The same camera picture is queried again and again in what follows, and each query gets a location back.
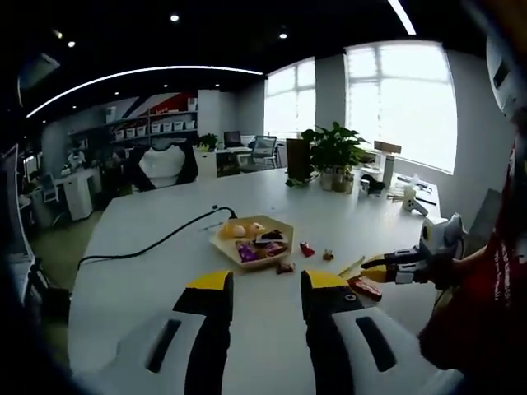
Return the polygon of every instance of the curved led light strip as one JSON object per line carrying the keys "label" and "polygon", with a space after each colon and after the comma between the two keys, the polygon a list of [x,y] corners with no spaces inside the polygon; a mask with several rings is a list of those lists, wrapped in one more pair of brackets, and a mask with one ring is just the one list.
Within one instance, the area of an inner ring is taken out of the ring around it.
{"label": "curved led light strip", "polygon": [[415,29],[413,28],[412,22],[410,21],[410,18],[408,18],[408,14],[404,10],[403,6],[399,2],[399,0],[388,0],[390,6],[394,9],[395,13],[403,23],[404,29],[406,29],[406,32],[408,35],[415,35]]}
{"label": "curved led light strip", "polygon": [[39,105],[36,109],[31,111],[29,114],[26,115],[26,118],[31,117],[32,115],[35,115],[37,112],[41,111],[46,105],[50,105],[55,100],[60,99],[61,97],[64,97],[65,95],[68,95],[74,91],[77,91],[81,88],[84,88],[86,86],[96,84],[97,82],[101,82],[104,80],[109,80],[110,78],[116,78],[121,76],[127,76],[128,74],[135,74],[136,72],[155,72],[158,70],[178,70],[178,69],[186,69],[186,70],[194,70],[194,69],[205,69],[205,70],[222,70],[224,72],[244,72],[246,74],[254,74],[256,76],[263,75],[262,72],[253,72],[251,70],[244,70],[243,68],[233,68],[233,67],[218,67],[218,66],[160,66],[160,67],[147,67],[147,68],[138,68],[136,70],[129,70],[127,72],[116,72],[115,74],[110,74],[106,77],[96,78],[95,80],[91,80],[88,82],[85,82],[79,86],[75,86],[72,89],[68,89],[67,91],[64,91],[63,93],[60,93],[56,95],[55,97],[52,97],[42,105]]}

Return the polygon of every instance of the white wall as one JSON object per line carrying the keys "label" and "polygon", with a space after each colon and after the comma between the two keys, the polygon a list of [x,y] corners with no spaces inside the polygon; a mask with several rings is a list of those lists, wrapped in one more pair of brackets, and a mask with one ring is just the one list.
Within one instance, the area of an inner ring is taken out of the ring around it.
{"label": "white wall", "polygon": [[346,74],[344,54],[315,60],[315,125],[331,128],[346,123]]}
{"label": "white wall", "polygon": [[238,130],[236,95],[230,92],[222,92],[220,96],[220,124],[223,132]]}
{"label": "white wall", "polygon": [[219,90],[198,91],[198,134],[212,133],[221,136],[221,109]]}
{"label": "white wall", "polygon": [[514,128],[497,108],[487,64],[465,53],[447,51],[458,112],[454,175],[398,160],[395,171],[419,174],[437,184],[441,213],[459,212],[472,225],[489,188],[501,191],[514,139]]}
{"label": "white wall", "polygon": [[237,126],[241,134],[264,134],[265,81],[258,81],[236,96]]}

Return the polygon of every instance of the candy wrapper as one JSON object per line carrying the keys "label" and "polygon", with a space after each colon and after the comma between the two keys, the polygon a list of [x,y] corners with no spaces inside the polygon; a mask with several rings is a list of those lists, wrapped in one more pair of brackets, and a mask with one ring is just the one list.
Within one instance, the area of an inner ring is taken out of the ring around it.
{"label": "candy wrapper", "polygon": [[236,241],[236,249],[240,255],[241,262],[251,262],[260,259],[256,249],[251,245],[251,243],[245,241]]}
{"label": "candy wrapper", "polygon": [[284,243],[269,243],[265,247],[265,254],[268,257],[276,257],[287,249],[287,244]]}

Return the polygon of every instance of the window frame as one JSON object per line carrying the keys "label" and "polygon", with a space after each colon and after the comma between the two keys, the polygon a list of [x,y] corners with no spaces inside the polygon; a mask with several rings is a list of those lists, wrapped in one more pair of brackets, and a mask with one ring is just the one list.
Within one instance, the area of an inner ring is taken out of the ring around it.
{"label": "window frame", "polygon": [[[311,84],[308,84],[308,85],[304,85],[304,86],[301,86],[299,85],[299,67],[305,63],[313,63],[313,67],[314,67],[314,79],[313,79],[313,82]],[[288,69],[293,69],[294,71],[294,85],[292,87],[292,89],[290,88],[287,88],[283,91],[277,91],[277,92],[273,92],[272,94],[269,94],[268,93],[268,79],[270,77],[272,77],[273,75],[276,75],[280,72],[283,72],[283,71],[286,71]],[[267,128],[266,128],[266,112],[267,112],[267,100],[269,98],[273,98],[273,97],[276,97],[276,96],[279,96],[279,95],[284,95],[286,93],[291,93],[293,92],[295,94],[295,105],[296,105],[296,114],[295,114],[295,120],[296,120],[296,123],[298,123],[298,118],[299,118],[299,109],[298,109],[298,100],[299,100],[299,94],[301,92],[305,92],[305,91],[313,91],[315,93],[315,108],[313,109],[313,113],[315,115],[315,109],[316,109],[316,63],[315,63],[315,58],[314,57],[311,57],[311,58],[306,58],[306,59],[303,59],[299,62],[295,62],[293,64],[290,64],[288,66],[285,66],[285,67],[282,67],[274,72],[270,72],[268,75],[267,75],[267,78],[265,80],[265,90],[264,90],[264,100],[263,100],[263,134],[266,135],[266,136],[274,136],[276,135],[278,137],[278,139],[286,139],[286,138],[298,138],[300,136],[300,133],[303,132],[303,130],[291,130],[291,131],[280,131],[280,132],[277,132],[277,131],[269,131]]]}
{"label": "window frame", "polygon": [[[444,80],[441,80],[440,78],[426,78],[426,77],[410,77],[410,76],[394,76],[394,75],[390,75],[390,74],[385,74],[385,72],[383,71],[383,67],[382,67],[382,59],[381,59],[381,51],[383,49],[383,46],[386,46],[386,45],[393,45],[393,46],[396,46],[396,45],[404,45],[404,46],[409,46],[409,45],[412,45],[412,44],[415,44],[415,45],[420,45],[420,46],[423,46],[423,45],[426,45],[426,46],[429,46],[429,47],[437,47],[441,50],[441,56],[445,62],[445,66],[446,66],[446,74],[445,74],[445,79]],[[374,54],[374,62],[375,62],[375,74],[373,76],[368,76],[368,77],[352,77],[351,73],[350,73],[350,65],[349,65],[349,61],[350,61],[350,55],[349,53],[352,51],[352,50],[360,50],[360,49],[372,49],[373,51],[373,54]],[[455,97],[455,87],[454,87],[454,80],[452,78],[452,72],[450,70],[450,62],[449,62],[449,59],[448,59],[448,56],[446,54],[446,51],[445,49],[443,48],[443,46],[441,45],[441,43],[437,43],[437,42],[434,42],[434,41],[424,41],[424,40],[417,40],[417,39],[412,39],[412,40],[392,40],[392,41],[378,41],[378,42],[375,42],[375,43],[369,43],[369,44],[359,44],[359,45],[353,45],[351,47],[346,47],[345,48],[345,51],[346,51],[346,55],[344,56],[344,67],[345,67],[345,73],[346,73],[346,76],[345,76],[345,80],[346,80],[346,86],[345,86],[345,89],[346,89],[346,115],[345,115],[345,124],[346,124],[346,127],[347,128],[350,128],[352,126],[352,123],[351,123],[351,118],[352,117],[352,111],[350,110],[350,106],[351,106],[351,98],[352,98],[352,94],[351,94],[351,89],[352,89],[352,86],[353,85],[359,85],[359,84],[362,84],[362,83],[369,83],[369,84],[374,84],[376,85],[376,88],[377,88],[377,97],[379,99],[379,108],[378,108],[378,132],[381,133],[381,129],[382,129],[382,103],[381,103],[381,100],[382,100],[382,91],[381,91],[381,85],[382,85],[382,82],[383,81],[388,81],[388,80],[403,80],[403,81],[421,81],[421,82],[427,82],[427,83],[434,83],[434,84],[444,84],[444,85],[447,85],[447,86],[450,86],[451,90],[452,90],[452,100],[454,101],[454,111],[455,111],[455,138],[456,138],[456,142],[455,142],[455,152],[454,152],[454,164],[452,165],[452,169],[442,169],[442,168],[438,168],[434,165],[429,165],[428,163],[423,163],[421,161],[417,161],[417,160],[414,160],[410,157],[405,157],[404,156],[404,153],[402,153],[401,155],[397,155],[397,159],[398,160],[404,160],[404,161],[407,161],[409,163],[413,163],[413,164],[417,164],[417,165],[422,165],[422,166],[426,166],[430,169],[433,169],[433,170],[438,170],[438,171],[441,171],[443,173],[447,173],[447,174],[450,174],[452,175],[455,171],[455,158],[457,156],[457,134],[458,134],[458,125],[457,125],[457,101],[456,101],[456,97]],[[370,142],[368,144],[365,144],[364,146],[362,146],[366,151],[371,151],[371,152],[377,152],[377,150],[375,150],[373,148],[373,142]]]}

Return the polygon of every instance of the robotic hand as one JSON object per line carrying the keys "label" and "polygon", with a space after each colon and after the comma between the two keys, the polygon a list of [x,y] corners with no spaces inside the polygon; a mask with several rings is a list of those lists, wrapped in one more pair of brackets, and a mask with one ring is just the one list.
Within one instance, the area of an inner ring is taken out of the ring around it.
{"label": "robotic hand", "polygon": [[[434,266],[450,265],[465,233],[459,214],[454,214],[449,220],[425,218],[417,245],[366,260],[361,265],[361,274],[376,282],[428,282]],[[436,278],[436,287],[447,287],[449,280]]]}

